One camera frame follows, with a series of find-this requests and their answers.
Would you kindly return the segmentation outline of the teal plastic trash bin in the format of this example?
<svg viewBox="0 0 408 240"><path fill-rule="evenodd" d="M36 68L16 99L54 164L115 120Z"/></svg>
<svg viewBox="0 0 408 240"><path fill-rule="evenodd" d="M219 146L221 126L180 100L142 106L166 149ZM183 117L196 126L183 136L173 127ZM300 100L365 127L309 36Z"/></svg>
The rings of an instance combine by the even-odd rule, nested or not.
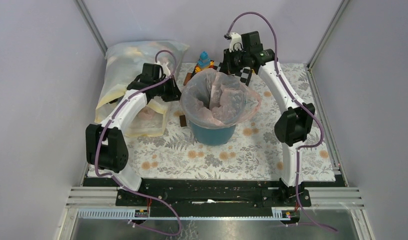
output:
<svg viewBox="0 0 408 240"><path fill-rule="evenodd" d="M208 129L189 122L191 132L197 142L208 146L220 146L229 142L232 138L236 126L218 129Z"/></svg>

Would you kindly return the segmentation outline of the pink plastic trash bag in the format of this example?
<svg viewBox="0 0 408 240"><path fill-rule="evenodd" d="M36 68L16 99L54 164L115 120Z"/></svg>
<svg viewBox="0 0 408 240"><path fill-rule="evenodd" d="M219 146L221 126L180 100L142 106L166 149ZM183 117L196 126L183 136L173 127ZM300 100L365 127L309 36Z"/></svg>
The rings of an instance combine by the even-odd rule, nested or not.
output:
<svg viewBox="0 0 408 240"><path fill-rule="evenodd" d="M186 118L202 128L227 128L250 120L259 111L261 96L232 75L212 68L195 74L182 91Z"/></svg>

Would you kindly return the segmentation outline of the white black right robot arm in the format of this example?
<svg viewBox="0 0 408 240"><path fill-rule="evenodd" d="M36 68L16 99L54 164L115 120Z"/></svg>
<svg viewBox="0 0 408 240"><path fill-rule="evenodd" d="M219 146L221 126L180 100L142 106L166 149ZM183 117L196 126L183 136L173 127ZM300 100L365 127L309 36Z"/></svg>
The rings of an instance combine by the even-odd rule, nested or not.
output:
<svg viewBox="0 0 408 240"><path fill-rule="evenodd" d="M281 116L274 126L277 139L282 144L283 171L276 197L285 206L298 200L304 187L300 175L299 149L311 131L315 107L305 103L286 80L278 62L276 51L265 49L257 31L224 36L230 41L223 52L221 72L235 74L250 68L264 81L274 96Z"/></svg>

